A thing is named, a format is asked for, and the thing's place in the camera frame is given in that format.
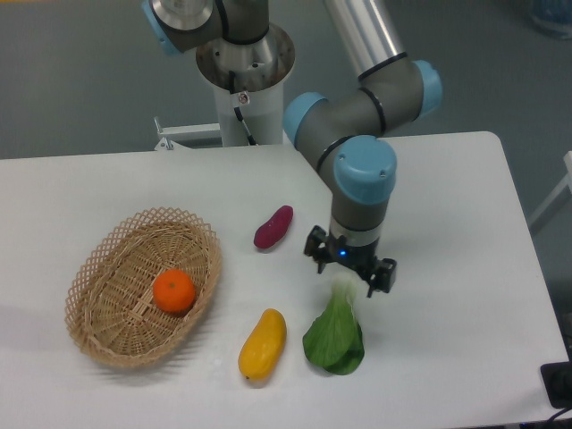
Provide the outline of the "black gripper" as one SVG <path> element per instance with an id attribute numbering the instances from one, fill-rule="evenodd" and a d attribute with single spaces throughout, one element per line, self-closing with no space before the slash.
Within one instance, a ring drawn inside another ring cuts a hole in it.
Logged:
<path id="1" fill-rule="evenodd" d="M 307 236 L 304 254 L 317 264 L 317 272 L 322 273 L 327 264 L 343 265 L 367 282 L 366 296 L 375 292 L 389 293 L 397 275 L 397 261 L 392 258 L 378 259 L 376 250 L 379 240 L 365 246 L 350 246 L 344 236 L 328 237 L 326 231 L 315 225 Z"/>

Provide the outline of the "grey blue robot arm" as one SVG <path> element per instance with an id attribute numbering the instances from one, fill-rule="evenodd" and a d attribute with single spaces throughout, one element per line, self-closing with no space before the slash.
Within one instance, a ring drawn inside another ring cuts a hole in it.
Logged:
<path id="1" fill-rule="evenodd" d="M 370 291 L 390 291 L 396 262 L 376 255 L 396 183 L 397 157 L 386 132 L 442 101 L 438 72 L 408 57 L 381 1 L 325 5 L 357 75 L 341 100 L 307 92 L 283 100 L 295 63 L 290 36 L 269 18 L 266 1 L 146 1 L 147 21 L 169 55 L 194 51 L 214 92 L 226 147 L 277 145 L 304 156 L 332 193 L 330 225 L 315 227 L 304 252 L 319 267 L 354 271 Z"/>

